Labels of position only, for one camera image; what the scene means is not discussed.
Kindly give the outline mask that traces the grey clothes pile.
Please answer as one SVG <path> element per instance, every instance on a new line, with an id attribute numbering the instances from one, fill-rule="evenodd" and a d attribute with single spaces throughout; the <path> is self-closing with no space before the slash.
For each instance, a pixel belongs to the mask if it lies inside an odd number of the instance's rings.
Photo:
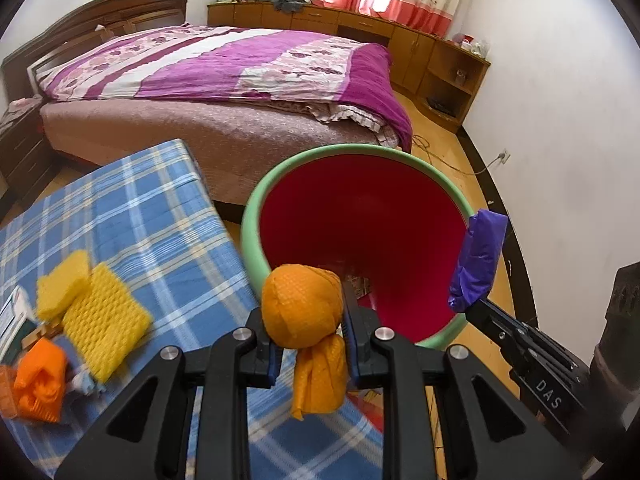
<path id="1" fill-rule="evenodd" d="M 285 14 L 294 14 L 303 11 L 308 4 L 307 0 L 257 0 L 257 2 L 269 2 L 273 9 Z"/>

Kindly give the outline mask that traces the dark wooden nightstand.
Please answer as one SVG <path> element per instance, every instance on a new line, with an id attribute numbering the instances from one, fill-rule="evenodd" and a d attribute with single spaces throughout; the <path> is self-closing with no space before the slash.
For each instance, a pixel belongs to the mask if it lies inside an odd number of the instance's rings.
<path id="1" fill-rule="evenodd" d="M 44 132 L 40 96 L 13 101 L 1 117 L 1 174 L 14 200 L 27 209 L 58 170 Z"/>

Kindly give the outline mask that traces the red green trash bin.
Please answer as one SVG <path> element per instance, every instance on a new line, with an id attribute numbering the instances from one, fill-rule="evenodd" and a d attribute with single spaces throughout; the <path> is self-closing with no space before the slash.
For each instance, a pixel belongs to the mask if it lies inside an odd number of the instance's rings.
<path id="1" fill-rule="evenodd" d="M 280 162 L 247 201 L 244 266 L 259 295 L 287 263 L 364 278 L 361 304 L 425 348 L 443 349 L 466 319 L 449 284 L 474 214 L 441 171 L 416 156 L 368 144 L 313 148 Z"/>

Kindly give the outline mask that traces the orange foam net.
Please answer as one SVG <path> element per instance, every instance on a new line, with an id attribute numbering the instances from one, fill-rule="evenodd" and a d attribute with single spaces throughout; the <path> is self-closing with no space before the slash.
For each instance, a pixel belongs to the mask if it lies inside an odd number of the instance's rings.
<path id="1" fill-rule="evenodd" d="M 25 353 L 13 385 L 18 416 L 52 424 L 61 420 L 66 365 L 64 350 L 46 338 Z"/>

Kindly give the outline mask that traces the yellow foam net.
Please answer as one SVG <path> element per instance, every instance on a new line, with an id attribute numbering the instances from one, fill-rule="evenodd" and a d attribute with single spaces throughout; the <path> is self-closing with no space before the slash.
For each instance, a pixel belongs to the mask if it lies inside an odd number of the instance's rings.
<path id="1" fill-rule="evenodd" d="M 36 315 L 50 322 L 62 315 L 89 286 L 90 257 L 86 250 L 72 252 L 37 281 Z"/>
<path id="2" fill-rule="evenodd" d="M 136 348 L 152 321 L 151 313 L 101 262 L 90 273 L 88 289 L 66 310 L 63 330 L 89 373 L 105 384 Z"/>

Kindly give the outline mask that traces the orange ball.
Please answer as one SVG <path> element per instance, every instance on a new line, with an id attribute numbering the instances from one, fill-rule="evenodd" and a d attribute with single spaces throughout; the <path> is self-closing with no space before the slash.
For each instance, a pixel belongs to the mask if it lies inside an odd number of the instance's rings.
<path id="1" fill-rule="evenodd" d="M 295 350 L 291 416 L 329 414 L 345 399 L 348 370 L 344 338 L 343 289 L 333 272 L 284 264 L 262 285 L 262 322 L 279 347 Z"/>

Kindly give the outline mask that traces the purple plastic wrapper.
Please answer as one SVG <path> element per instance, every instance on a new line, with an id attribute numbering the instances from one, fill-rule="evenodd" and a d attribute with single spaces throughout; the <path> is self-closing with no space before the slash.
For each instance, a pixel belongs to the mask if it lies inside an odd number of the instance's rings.
<path id="1" fill-rule="evenodd" d="M 448 306 L 454 312 L 465 312 L 489 295 L 508 223 L 507 216 L 488 209 L 480 209 L 469 218 L 449 285 Z"/>

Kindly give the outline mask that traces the dark wooden headboard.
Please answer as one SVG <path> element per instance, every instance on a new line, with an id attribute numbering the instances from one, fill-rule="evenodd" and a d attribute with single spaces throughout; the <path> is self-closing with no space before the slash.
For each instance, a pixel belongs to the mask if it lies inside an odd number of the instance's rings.
<path id="1" fill-rule="evenodd" d="M 65 41 L 94 32 L 98 25 L 108 26 L 155 11 L 177 10 L 185 18 L 187 3 L 188 0 L 92 0 L 83 4 L 3 59 L 1 73 L 6 99 L 31 96 L 27 67 Z"/>

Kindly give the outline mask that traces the teal white box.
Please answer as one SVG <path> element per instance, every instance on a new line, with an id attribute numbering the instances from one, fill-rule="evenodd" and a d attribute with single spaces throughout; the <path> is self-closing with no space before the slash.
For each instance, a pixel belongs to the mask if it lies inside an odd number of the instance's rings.
<path id="1" fill-rule="evenodd" d="M 12 365 L 22 352 L 22 340 L 37 328 L 34 309 L 26 290 L 17 285 L 1 308 L 0 359 Z"/>

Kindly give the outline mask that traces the bed with purple quilt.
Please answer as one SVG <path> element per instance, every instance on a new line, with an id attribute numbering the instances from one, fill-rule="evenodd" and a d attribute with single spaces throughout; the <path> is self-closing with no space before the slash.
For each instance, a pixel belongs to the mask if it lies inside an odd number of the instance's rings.
<path id="1" fill-rule="evenodd" d="M 409 151 L 412 127 L 379 44 L 304 30 L 172 25 L 99 30 L 29 66 L 59 152 L 103 166 L 162 142 L 190 148 L 218 202 L 243 205 L 285 159 L 346 143 Z"/>

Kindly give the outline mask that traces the long wooden cabinet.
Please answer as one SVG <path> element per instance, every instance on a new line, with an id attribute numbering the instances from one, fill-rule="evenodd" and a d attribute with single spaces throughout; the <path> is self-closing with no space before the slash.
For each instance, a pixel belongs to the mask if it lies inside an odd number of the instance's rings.
<path id="1" fill-rule="evenodd" d="M 292 14 L 270 2 L 212 3 L 210 26 L 309 30 L 361 42 L 390 52 L 390 81 L 423 115 L 453 133 L 462 127 L 490 63 L 451 41 L 382 18 L 307 4 Z"/>

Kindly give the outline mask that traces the orange cardboard box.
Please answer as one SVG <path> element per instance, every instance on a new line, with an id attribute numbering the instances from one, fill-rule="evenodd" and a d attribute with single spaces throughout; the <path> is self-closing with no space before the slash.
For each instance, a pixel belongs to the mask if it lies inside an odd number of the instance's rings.
<path id="1" fill-rule="evenodd" d="M 14 419 L 20 416 L 14 393 L 16 371 L 9 365 L 0 365 L 0 411 L 4 418 Z"/>

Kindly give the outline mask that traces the blue plaid tablecloth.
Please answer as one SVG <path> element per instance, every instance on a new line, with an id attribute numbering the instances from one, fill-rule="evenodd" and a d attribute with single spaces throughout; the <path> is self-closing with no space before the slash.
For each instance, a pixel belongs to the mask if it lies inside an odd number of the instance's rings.
<path id="1" fill-rule="evenodd" d="M 33 295 L 37 281 L 78 249 L 106 264 L 153 322 L 104 393 L 68 404 L 60 424 L 8 422 L 14 442 L 46 478 L 161 348 L 206 347 L 243 325 L 257 304 L 200 168 L 179 140 L 93 171 L 5 226 L 2 294 L 21 287 Z M 291 416 L 294 362 L 286 352 L 277 385 L 247 393 L 252 477 L 380 478 L 382 434 L 352 404 L 303 420 Z"/>

